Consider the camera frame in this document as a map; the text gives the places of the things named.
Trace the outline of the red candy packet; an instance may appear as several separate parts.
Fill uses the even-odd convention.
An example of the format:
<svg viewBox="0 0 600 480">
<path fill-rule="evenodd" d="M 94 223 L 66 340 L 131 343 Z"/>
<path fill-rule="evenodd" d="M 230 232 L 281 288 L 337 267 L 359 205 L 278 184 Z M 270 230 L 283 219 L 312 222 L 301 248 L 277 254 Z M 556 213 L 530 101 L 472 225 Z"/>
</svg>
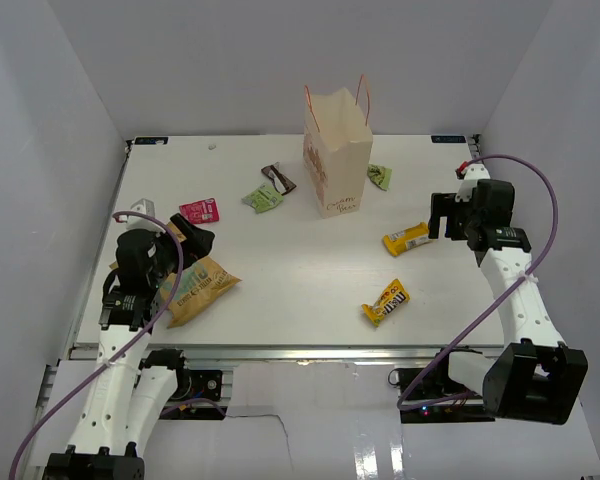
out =
<svg viewBox="0 0 600 480">
<path fill-rule="evenodd" d="M 207 198 L 179 206 L 179 213 L 191 224 L 215 223 L 220 219 L 214 198 Z"/>
</svg>

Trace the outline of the brown kettle chips bag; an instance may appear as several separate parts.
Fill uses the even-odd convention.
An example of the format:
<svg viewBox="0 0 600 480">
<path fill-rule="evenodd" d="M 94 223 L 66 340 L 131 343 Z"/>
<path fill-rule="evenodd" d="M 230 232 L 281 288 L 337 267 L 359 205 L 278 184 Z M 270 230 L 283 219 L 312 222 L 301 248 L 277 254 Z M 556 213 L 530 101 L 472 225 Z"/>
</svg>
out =
<svg viewBox="0 0 600 480">
<path fill-rule="evenodd" d="M 126 325 L 137 331 L 168 302 L 169 326 L 180 327 L 239 282 L 239 278 L 229 274 L 209 255 L 200 260 L 187 260 L 183 253 L 177 271 L 158 289 L 123 289 L 118 280 L 116 261 L 103 285 L 99 324 L 104 329 L 110 325 Z"/>
</svg>

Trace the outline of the yellow snack bar wrapper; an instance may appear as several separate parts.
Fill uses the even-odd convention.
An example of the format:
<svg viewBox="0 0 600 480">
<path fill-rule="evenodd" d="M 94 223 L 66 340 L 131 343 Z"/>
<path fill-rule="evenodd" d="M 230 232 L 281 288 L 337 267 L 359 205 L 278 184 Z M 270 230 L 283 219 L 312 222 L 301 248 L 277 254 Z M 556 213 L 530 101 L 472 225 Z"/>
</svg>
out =
<svg viewBox="0 0 600 480">
<path fill-rule="evenodd" d="M 421 222 L 418 225 L 385 235 L 382 241 L 388 252 L 397 257 L 409 250 L 430 243 L 432 239 L 429 237 L 428 225 Z"/>
</svg>

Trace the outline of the light green snack packet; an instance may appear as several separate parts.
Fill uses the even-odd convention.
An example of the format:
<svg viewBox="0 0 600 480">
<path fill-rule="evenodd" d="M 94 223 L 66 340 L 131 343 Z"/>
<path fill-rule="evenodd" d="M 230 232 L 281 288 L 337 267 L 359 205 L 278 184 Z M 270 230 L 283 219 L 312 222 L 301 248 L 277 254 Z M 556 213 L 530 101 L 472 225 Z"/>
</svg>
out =
<svg viewBox="0 0 600 480">
<path fill-rule="evenodd" d="M 251 207 L 256 214 L 270 211 L 279 206 L 283 201 L 283 195 L 269 183 L 261 184 L 254 191 L 241 199 L 241 202 Z"/>
</svg>

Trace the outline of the yellow M&M's candy packet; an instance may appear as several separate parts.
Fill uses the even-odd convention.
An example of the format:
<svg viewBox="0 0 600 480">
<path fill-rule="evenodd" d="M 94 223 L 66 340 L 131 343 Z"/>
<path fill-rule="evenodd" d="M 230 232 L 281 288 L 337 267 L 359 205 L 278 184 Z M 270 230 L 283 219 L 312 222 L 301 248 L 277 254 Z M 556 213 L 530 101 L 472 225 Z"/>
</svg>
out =
<svg viewBox="0 0 600 480">
<path fill-rule="evenodd" d="M 409 301 L 409 293 L 402 282 L 396 278 L 385 287 L 374 304 L 363 304 L 362 311 L 371 324 L 378 327 L 391 312 Z"/>
</svg>

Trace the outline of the white paper bag orange handles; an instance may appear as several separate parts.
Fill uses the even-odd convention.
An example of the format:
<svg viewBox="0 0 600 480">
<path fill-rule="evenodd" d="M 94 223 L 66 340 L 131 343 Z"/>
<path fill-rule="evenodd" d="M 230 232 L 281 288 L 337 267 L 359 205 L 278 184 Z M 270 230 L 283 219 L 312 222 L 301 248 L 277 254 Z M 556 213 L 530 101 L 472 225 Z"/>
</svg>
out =
<svg viewBox="0 0 600 480">
<path fill-rule="evenodd" d="M 303 160 L 324 218 L 359 210 L 373 146 L 371 95 L 365 76 L 351 93 L 305 92 Z"/>
</svg>

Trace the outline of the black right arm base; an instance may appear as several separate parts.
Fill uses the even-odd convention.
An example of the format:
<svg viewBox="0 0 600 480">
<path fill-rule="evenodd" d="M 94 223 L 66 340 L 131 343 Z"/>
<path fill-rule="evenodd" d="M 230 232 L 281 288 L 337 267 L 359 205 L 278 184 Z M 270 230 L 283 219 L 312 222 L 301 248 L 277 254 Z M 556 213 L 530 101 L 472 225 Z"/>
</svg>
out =
<svg viewBox="0 0 600 480">
<path fill-rule="evenodd" d="M 388 384 L 403 392 L 420 372 L 419 368 L 394 368 L 388 376 Z M 429 374 L 406 398 L 405 403 L 420 403 L 439 397 L 464 393 L 466 389 L 441 374 Z M 495 419 L 484 409 L 482 399 L 476 395 L 464 399 L 452 399 L 418 410 L 402 412 L 403 425 L 486 423 Z"/>
</svg>

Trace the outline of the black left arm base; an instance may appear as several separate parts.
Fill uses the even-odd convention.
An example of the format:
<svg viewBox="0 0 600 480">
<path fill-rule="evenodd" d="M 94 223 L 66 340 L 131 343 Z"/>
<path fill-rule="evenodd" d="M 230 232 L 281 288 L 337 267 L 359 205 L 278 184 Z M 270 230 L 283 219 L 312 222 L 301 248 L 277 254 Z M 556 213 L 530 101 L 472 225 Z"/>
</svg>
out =
<svg viewBox="0 0 600 480">
<path fill-rule="evenodd" d="M 223 420 L 226 408 L 222 399 L 221 370 L 188 370 L 183 373 L 184 384 L 168 400 L 161 415 L 165 420 Z"/>
</svg>

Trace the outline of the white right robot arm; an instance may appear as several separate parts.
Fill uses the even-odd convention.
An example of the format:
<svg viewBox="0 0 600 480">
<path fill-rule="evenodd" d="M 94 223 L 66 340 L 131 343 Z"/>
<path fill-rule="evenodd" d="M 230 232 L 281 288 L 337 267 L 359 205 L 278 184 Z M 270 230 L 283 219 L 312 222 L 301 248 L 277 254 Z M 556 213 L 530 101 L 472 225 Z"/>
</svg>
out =
<svg viewBox="0 0 600 480">
<path fill-rule="evenodd" d="M 549 318 L 532 264 L 526 233 L 511 224 L 514 187 L 482 179 L 459 193 L 431 197 L 429 235 L 464 241 L 492 293 L 508 296 L 496 307 L 504 350 L 495 359 L 453 349 L 431 374 L 433 390 L 452 399 L 465 389 L 480 396 L 498 418 L 563 425 L 588 370 L 583 351 L 566 345 Z"/>
</svg>

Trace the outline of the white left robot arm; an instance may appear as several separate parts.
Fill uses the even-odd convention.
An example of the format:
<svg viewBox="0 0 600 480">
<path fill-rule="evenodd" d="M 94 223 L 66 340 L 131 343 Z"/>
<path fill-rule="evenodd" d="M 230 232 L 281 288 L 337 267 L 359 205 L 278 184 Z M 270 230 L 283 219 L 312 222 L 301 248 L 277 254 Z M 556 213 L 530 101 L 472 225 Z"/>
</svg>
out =
<svg viewBox="0 0 600 480">
<path fill-rule="evenodd" d="M 214 238 L 181 214 L 118 237 L 103 283 L 96 367 L 70 393 L 85 391 L 85 404 L 66 449 L 49 456 L 44 478 L 144 478 L 148 438 L 167 401 L 185 396 L 192 378 L 181 351 L 145 350 L 184 270 L 211 252 Z"/>
</svg>

